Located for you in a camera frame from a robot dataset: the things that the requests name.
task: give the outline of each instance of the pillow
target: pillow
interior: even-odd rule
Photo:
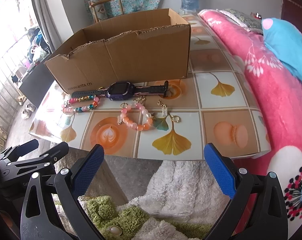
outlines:
[[[302,34],[290,22],[276,18],[262,21],[264,44],[302,82]]]
[[[245,28],[248,32],[256,32],[262,34],[262,26],[261,20],[255,19],[250,15],[247,15],[243,12],[233,10],[233,9],[225,9],[219,11],[224,15],[230,17],[236,23],[238,23],[241,27]]]

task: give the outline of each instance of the watch screen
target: watch screen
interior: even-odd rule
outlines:
[[[123,95],[128,90],[128,86],[128,82],[115,83],[109,88],[108,93],[110,95]]]

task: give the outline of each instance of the beaded bracelet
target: beaded bracelet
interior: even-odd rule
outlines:
[[[128,126],[131,127],[134,130],[143,131],[143,130],[149,130],[150,126],[153,123],[152,115],[148,112],[148,110],[141,104],[141,103],[132,103],[131,105],[128,105],[127,103],[121,104],[121,119],[122,121]],[[142,114],[147,118],[147,122],[143,125],[137,124],[136,122],[133,122],[132,120],[127,117],[127,112],[130,111],[132,108],[139,109]]]
[[[88,106],[82,106],[82,107],[77,107],[77,108],[73,108],[72,104],[74,103],[78,103],[78,102],[83,102],[83,101],[87,101],[87,100],[94,100],[92,104],[88,105]],[[69,100],[67,100],[63,105],[62,105],[62,111],[64,113],[81,113],[81,112],[86,112],[89,110],[94,110],[96,109],[96,107],[98,106],[98,102],[99,102],[99,98],[96,96],[85,96],[85,97],[81,97],[81,98],[70,98]]]

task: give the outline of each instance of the pink blanket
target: pink blanket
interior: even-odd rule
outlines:
[[[302,224],[302,84],[265,47],[262,35],[247,32],[218,11],[203,10],[199,16],[243,68],[262,110],[271,152],[235,163],[253,174],[277,174],[287,207],[289,238]]]

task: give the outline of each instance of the watch strap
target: watch strap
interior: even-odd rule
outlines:
[[[166,81],[164,85],[161,86],[144,86],[144,87],[135,87],[134,95],[142,96],[142,95],[163,95],[166,96],[166,92],[168,90],[169,82]]]
[[[91,90],[91,91],[77,91],[77,92],[73,92],[71,97],[72,98],[81,98],[81,97],[86,97],[86,96],[90,96],[90,95],[95,95],[97,97],[105,97],[108,89],[109,88],[103,88],[103,89]]]

